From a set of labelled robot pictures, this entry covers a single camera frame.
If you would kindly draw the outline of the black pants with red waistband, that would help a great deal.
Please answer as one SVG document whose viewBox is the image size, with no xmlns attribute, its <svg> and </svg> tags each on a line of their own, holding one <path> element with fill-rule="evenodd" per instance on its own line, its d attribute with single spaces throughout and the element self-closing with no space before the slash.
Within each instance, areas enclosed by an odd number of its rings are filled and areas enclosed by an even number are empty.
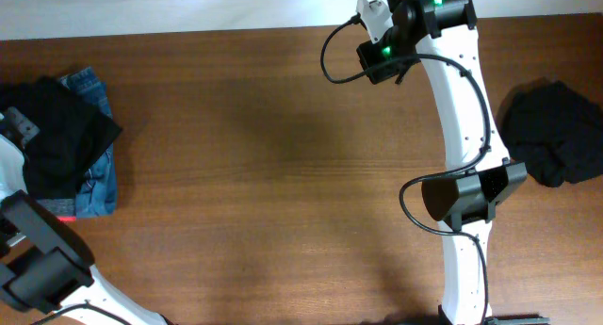
<svg viewBox="0 0 603 325">
<path fill-rule="evenodd" d="M 26 191 L 58 217 L 59 204 L 75 197 L 84 174 L 122 131 L 62 77 L 1 85 L 1 114 L 21 131 L 15 143 L 24 153 Z"/>
</svg>

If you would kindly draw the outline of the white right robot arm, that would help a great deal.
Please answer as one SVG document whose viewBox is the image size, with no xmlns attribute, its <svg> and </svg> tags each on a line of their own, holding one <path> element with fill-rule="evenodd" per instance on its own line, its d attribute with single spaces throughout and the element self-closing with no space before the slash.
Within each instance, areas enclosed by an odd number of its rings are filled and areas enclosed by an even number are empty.
<svg viewBox="0 0 603 325">
<path fill-rule="evenodd" d="M 514 163 L 489 105 L 481 74 L 472 0 L 357 0 L 369 40 L 357 49 L 374 84 L 423 65 L 445 143 L 443 173 L 415 180 L 443 241 L 444 324 L 495 324 L 489 301 L 487 247 L 496 208 L 527 178 Z"/>
</svg>

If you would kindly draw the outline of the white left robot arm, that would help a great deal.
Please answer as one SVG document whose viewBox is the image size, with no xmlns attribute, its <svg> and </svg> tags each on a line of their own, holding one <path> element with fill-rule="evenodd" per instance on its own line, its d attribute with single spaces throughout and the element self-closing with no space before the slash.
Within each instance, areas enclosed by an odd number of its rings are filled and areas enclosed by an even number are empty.
<svg viewBox="0 0 603 325">
<path fill-rule="evenodd" d="M 20 242 L 29 248 L 1 265 L 1 301 L 11 308 L 45 314 L 40 324 L 68 317 L 82 324 L 167 325 L 111 284 L 70 227 L 26 192 L 21 131 L 1 116 L 1 256 Z"/>
</svg>

